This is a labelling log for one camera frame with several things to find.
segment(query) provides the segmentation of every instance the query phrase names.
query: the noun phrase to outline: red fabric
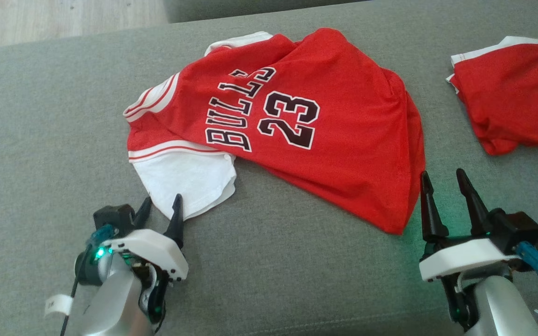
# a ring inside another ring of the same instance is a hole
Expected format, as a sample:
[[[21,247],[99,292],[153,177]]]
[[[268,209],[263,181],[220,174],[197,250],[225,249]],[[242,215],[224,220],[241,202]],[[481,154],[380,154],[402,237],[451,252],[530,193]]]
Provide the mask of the red fabric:
[[[271,78],[256,79],[267,75],[267,67],[275,70]],[[219,89],[220,83],[250,88],[250,82],[261,85],[253,98]],[[284,95],[303,104],[286,111],[287,99],[280,100]],[[241,106],[243,99],[252,108],[243,115],[211,106],[212,98],[233,106]],[[318,106],[314,115],[309,113],[313,104]],[[246,126],[214,124],[235,121],[209,117],[210,110],[244,119]],[[265,127],[263,119],[286,124],[269,121]],[[392,234],[402,234],[408,223],[425,169],[420,115],[402,80],[328,28],[301,42],[276,35],[243,47],[218,48],[184,68],[173,99],[161,112],[146,113],[130,126],[129,150],[162,142],[157,132],[167,130],[163,140],[173,136],[257,162]],[[282,127],[292,128],[292,138],[302,145],[289,143]],[[209,128],[245,134],[249,149],[209,139]],[[303,128],[312,129],[311,138]]]
[[[455,64],[472,128],[490,155],[538,145],[538,44],[519,44]]]

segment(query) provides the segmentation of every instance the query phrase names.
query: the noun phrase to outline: gray fabric surface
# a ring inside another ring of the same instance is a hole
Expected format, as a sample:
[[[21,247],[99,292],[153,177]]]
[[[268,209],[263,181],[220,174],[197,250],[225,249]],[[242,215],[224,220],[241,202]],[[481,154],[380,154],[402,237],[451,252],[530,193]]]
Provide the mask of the gray fabric surface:
[[[170,22],[217,19],[365,0],[164,0]]]
[[[45,298],[68,294],[72,266],[106,204],[146,193],[126,155],[121,116],[139,94],[199,58],[213,41],[266,30],[299,40],[341,30],[396,71],[423,118],[427,168],[444,223],[469,218],[454,170],[484,202],[538,221],[538,148],[489,157],[444,78],[449,56],[538,38],[538,2],[375,0],[341,6],[130,30],[0,49],[0,336],[55,335]],[[236,192],[189,220],[187,281],[167,295],[160,335],[457,335],[439,283],[423,283],[418,207],[389,236],[335,206],[237,160]],[[168,220],[154,211],[149,227]],[[538,308],[538,280],[519,274]],[[95,288],[79,287],[75,317]]]

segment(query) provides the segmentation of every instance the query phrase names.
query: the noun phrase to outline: folded red garment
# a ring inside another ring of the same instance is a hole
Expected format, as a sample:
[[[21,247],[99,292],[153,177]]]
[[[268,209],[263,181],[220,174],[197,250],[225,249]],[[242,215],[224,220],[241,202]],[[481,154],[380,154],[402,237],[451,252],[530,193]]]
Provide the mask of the folded red garment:
[[[452,64],[448,81],[487,153],[510,153],[519,143],[538,146],[538,40],[507,36],[452,56]]]

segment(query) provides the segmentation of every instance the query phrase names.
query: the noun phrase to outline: light wood floor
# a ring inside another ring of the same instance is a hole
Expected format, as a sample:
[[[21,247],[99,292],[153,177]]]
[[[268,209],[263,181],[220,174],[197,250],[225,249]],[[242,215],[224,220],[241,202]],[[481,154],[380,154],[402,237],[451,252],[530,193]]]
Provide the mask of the light wood floor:
[[[164,24],[163,0],[0,0],[0,46]]]

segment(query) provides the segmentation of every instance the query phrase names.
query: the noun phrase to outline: stitching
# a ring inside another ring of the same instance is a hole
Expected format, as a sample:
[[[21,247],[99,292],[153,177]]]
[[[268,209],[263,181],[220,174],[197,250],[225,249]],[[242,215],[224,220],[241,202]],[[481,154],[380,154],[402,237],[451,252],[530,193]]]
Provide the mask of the stitching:
[[[432,309],[429,309],[429,310],[425,310],[422,313],[427,313],[429,311],[436,311],[436,310],[438,310],[438,309],[432,308]],[[293,329],[300,329],[300,328],[310,327],[310,328],[307,328],[307,329],[298,330],[298,331],[308,331],[308,330],[315,330],[315,329],[321,329],[321,328],[328,328],[328,327],[336,326],[336,325],[338,325],[338,323],[340,325],[343,325],[346,322],[371,321],[371,320],[379,319],[379,318],[382,318],[382,317],[404,315],[404,314],[409,314],[409,313],[412,314],[413,312],[412,311],[398,311],[398,312],[395,312],[395,313],[382,313],[382,314],[363,316],[363,317],[350,317],[350,318],[347,318],[347,319],[338,319],[338,320],[331,320],[331,321],[305,323],[305,324],[301,324],[301,325],[293,325],[293,326],[290,326],[290,327],[281,327],[281,328],[273,328],[273,329],[265,329],[265,330],[247,332],[246,334],[241,334],[241,336],[252,336],[252,335],[261,334],[261,333],[273,333],[273,332],[278,332],[278,333],[275,333],[274,335],[282,335],[282,334],[288,334]]]

